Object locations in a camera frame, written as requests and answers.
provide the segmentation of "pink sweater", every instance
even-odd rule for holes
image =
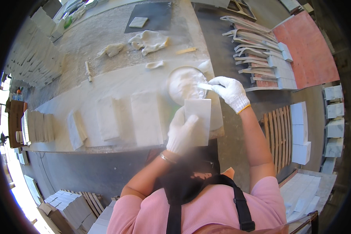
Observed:
[[[251,194],[243,194],[255,222],[255,230],[275,228],[286,223],[285,205],[275,177],[259,180]],[[233,198],[232,187],[208,185],[193,201],[182,205],[182,233],[193,233],[210,223],[239,229]],[[169,204],[164,189],[157,190],[144,200],[135,195],[126,195],[116,202],[107,233],[166,233],[168,213]]]

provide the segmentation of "concrete floor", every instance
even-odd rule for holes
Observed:
[[[272,28],[289,16],[277,0],[247,0],[257,23]],[[249,74],[238,70],[247,65],[235,65],[235,47],[231,38],[222,36],[230,30],[229,23],[219,18],[226,14],[200,9],[196,13],[203,31],[215,76],[239,80],[249,87]],[[319,171],[323,148],[323,103],[321,87],[310,87],[292,93],[290,91],[254,91],[247,93],[252,108],[261,119],[264,113],[298,101],[307,102],[309,141],[312,142],[311,160],[303,169]],[[224,118],[225,136],[217,140],[221,171],[229,167],[235,170],[234,182],[244,191],[249,191],[249,166],[246,159],[241,119],[220,99]],[[119,195],[123,186],[143,166],[148,151],[110,154],[57,154],[29,152],[30,166],[23,166],[24,174],[33,177],[46,198],[59,189],[90,191],[103,195],[105,205],[110,197]],[[289,175],[298,164],[292,163],[278,175],[279,181]]]

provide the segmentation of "white cotton glove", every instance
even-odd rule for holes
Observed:
[[[232,78],[218,76],[211,79],[209,84],[212,85],[212,90],[222,97],[226,104],[233,108],[237,114],[251,105],[241,82]]]
[[[191,133],[198,120],[199,117],[191,115],[185,123],[184,106],[177,110],[169,126],[167,151],[182,156],[191,146]]]

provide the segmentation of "white powder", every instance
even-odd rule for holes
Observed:
[[[193,67],[175,69],[168,78],[170,97],[179,105],[185,99],[203,99],[206,90],[198,88],[199,83],[208,83],[205,76]]]

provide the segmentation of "metal bowl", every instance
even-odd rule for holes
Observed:
[[[185,68],[185,67],[194,68],[195,70],[197,70],[198,72],[200,72],[200,73],[203,75],[203,77],[205,78],[205,83],[208,84],[207,78],[206,78],[206,76],[204,75],[204,73],[203,73],[201,70],[199,70],[198,68],[196,68],[196,67],[187,66],[187,65],[186,65],[186,66],[180,66],[180,67],[175,68],[175,69],[174,69],[173,71],[171,71],[171,72],[169,73],[169,75],[168,75],[168,78],[167,78],[167,91],[168,91],[168,94],[169,94],[170,98],[171,98],[175,103],[177,103],[178,105],[184,105],[184,103],[178,103],[178,102],[175,101],[175,100],[172,98],[172,96],[170,95],[170,93],[169,93],[170,77],[171,77],[171,75],[173,74],[173,72],[177,71],[178,69]],[[204,95],[203,95],[203,98],[202,98],[202,99],[205,99],[205,98],[207,97],[207,95],[208,95],[208,90],[203,90],[203,91],[204,91]]]

